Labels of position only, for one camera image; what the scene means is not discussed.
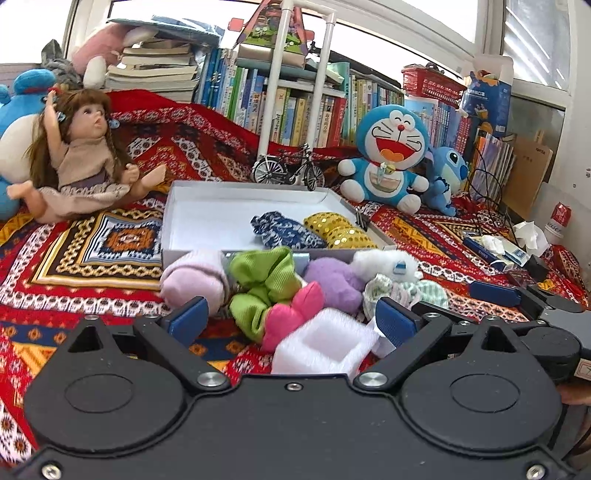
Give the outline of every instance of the bed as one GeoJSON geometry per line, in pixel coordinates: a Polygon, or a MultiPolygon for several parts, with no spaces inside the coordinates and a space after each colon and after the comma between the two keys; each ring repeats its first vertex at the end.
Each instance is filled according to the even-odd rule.
{"type": "MultiPolygon", "coordinates": [[[[160,228],[170,183],[249,178],[254,134],[199,105],[177,104],[141,90],[111,95],[132,157],[144,171],[166,163],[167,179],[126,209],[71,224],[39,225],[24,209],[0,224],[0,458],[7,466],[27,460],[37,448],[22,412],[24,393],[82,315],[99,314],[107,324],[121,325],[142,314],[167,312],[158,296],[158,280],[160,228]],[[141,262],[130,261],[129,252],[138,249],[150,254],[141,262]]],[[[269,152],[277,148],[270,145],[269,152]]],[[[354,154],[349,148],[315,153],[329,186],[338,189],[336,164],[354,154]]],[[[508,282],[466,249],[460,236],[477,228],[497,232],[500,224],[466,197],[455,202],[457,218],[428,210],[407,216],[375,203],[361,208],[399,248],[419,259],[426,278],[447,289],[451,309],[475,319],[493,313],[524,320],[517,311],[469,298],[467,285],[473,280],[508,282]]],[[[576,259],[557,247],[546,260],[552,271],[544,288],[587,306],[576,259]]],[[[224,316],[210,319],[190,350],[226,371],[233,382],[271,367],[271,356],[249,345],[224,316]]]]}

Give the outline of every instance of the doll foot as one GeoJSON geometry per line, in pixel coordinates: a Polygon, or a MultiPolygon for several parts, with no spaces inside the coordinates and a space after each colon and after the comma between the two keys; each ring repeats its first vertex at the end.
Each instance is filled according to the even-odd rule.
{"type": "Polygon", "coordinates": [[[142,186],[147,189],[152,189],[156,185],[161,184],[164,181],[164,177],[166,176],[166,165],[158,165],[155,169],[150,170],[146,175],[144,175],[140,182],[142,186]]]}
{"type": "Polygon", "coordinates": [[[22,199],[33,189],[33,182],[27,180],[25,183],[15,183],[6,187],[6,194],[11,200],[22,199]]]}

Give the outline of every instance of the gold sequin fabric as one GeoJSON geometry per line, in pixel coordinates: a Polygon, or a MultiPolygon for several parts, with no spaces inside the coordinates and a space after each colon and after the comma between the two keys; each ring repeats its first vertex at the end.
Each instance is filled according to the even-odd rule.
{"type": "Polygon", "coordinates": [[[340,226],[329,233],[328,248],[377,248],[367,233],[355,226],[340,226]]]}
{"type": "Polygon", "coordinates": [[[320,212],[310,215],[304,219],[304,225],[325,241],[328,240],[330,233],[336,228],[355,228],[344,216],[334,212],[320,212]]]}

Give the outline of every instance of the stitch plush toy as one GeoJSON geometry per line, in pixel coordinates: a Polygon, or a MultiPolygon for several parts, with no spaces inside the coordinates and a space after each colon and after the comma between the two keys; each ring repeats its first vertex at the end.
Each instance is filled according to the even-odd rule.
{"type": "Polygon", "coordinates": [[[460,191],[462,181],[468,177],[466,162],[449,147],[430,148],[425,159],[429,188],[421,197],[423,203],[443,215],[456,216],[452,195],[460,191]]]}

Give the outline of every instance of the doll hand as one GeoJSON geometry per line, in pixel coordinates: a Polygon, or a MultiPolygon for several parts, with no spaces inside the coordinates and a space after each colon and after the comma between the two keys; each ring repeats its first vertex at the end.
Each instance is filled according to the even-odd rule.
{"type": "Polygon", "coordinates": [[[125,166],[125,171],[121,175],[121,183],[124,185],[131,185],[139,180],[139,167],[137,165],[133,165],[132,163],[128,163],[125,166]]]}

